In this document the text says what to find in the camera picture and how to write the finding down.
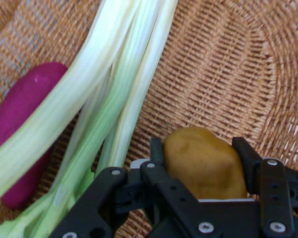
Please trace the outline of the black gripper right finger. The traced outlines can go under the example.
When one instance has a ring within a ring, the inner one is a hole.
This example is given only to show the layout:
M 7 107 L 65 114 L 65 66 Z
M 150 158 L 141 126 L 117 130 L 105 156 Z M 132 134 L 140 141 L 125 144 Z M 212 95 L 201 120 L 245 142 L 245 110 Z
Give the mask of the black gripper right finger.
M 243 137 L 234 137 L 247 191 L 259 196 L 263 238 L 298 238 L 298 170 L 282 161 L 262 158 Z

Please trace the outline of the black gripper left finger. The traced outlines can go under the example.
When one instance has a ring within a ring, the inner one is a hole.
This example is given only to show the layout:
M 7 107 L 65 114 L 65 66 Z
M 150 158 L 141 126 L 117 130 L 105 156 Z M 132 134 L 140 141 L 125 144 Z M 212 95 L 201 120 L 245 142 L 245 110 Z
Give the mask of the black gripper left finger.
M 53 238 L 112 238 L 131 211 L 143 209 L 151 238 L 220 238 L 219 224 L 164 167 L 159 138 L 136 169 L 104 169 L 51 233 Z

